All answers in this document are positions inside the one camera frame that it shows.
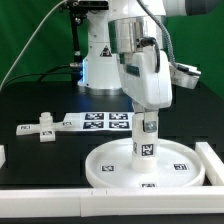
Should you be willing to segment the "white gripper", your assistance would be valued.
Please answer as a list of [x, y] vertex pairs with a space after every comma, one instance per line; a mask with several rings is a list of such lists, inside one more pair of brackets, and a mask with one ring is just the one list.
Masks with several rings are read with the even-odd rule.
[[172, 103], [172, 87], [169, 62], [164, 51], [160, 51], [160, 71], [155, 72], [156, 53], [153, 49], [131, 55], [129, 64], [117, 61], [123, 91], [132, 98], [135, 114], [142, 113], [146, 133], [157, 131], [158, 112]]

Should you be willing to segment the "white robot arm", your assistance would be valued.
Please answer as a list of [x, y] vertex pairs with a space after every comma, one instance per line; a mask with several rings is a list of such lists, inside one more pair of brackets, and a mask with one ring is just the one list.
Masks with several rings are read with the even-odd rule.
[[78, 0], [90, 22], [89, 52], [78, 86], [92, 94], [122, 91], [157, 130], [158, 110], [172, 101], [173, 84], [194, 88], [201, 72], [175, 60], [164, 20], [210, 13], [221, 0]]

